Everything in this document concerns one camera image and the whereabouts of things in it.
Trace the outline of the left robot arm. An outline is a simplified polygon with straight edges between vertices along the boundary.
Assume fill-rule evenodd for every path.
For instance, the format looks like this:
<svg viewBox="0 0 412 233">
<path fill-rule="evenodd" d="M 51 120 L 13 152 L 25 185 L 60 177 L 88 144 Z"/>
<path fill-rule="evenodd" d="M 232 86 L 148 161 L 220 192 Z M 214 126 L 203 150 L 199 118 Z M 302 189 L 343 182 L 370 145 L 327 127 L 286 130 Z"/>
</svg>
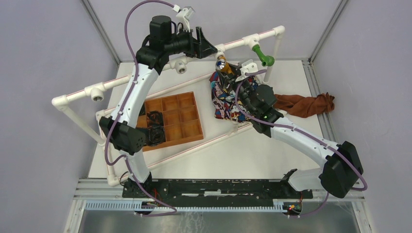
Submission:
<svg viewBox="0 0 412 233">
<path fill-rule="evenodd" d="M 149 90 L 169 62 L 170 56 L 185 54 L 202 59 L 217 53 L 217 48 L 205 37 L 200 26 L 178 29 L 168 16 L 154 16 L 149 24 L 149 34 L 140 49 L 133 52 L 134 70 L 118 106 L 109 117 L 101 117 L 99 126 L 106 137 L 104 159 L 113 166 L 124 160 L 135 183 L 134 191 L 148 197 L 153 191 L 151 173 L 147 168 L 143 146 L 145 133 L 137 128 L 137 119 Z"/>
</svg>

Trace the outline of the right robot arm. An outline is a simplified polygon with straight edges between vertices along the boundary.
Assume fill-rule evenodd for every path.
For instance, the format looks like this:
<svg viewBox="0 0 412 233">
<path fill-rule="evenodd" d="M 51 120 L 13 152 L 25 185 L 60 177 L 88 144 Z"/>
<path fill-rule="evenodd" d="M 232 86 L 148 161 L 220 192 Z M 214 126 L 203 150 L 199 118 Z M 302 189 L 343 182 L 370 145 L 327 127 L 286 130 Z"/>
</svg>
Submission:
<svg viewBox="0 0 412 233">
<path fill-rule="evenodd" d="M 286 182 L 280 186 L 283 196 L 293 198 L 300 191 L 322 189 L 342 199 L 351 190 L 368 189 L 357 149 L 352 143 L 339 144 L 298 127 L 274 108 L 276 98 L 272 87 L 266 84 L 253 87 L 247 78 L 241 77 L 239 69 L 232 70 L 222 76 L 225 86 L 235 92 L 235 104 L 243 105 L 240 111 L 251 120 L 254 129 L 288 144 L 319 166 L 287 173 Z"/>
</svg>

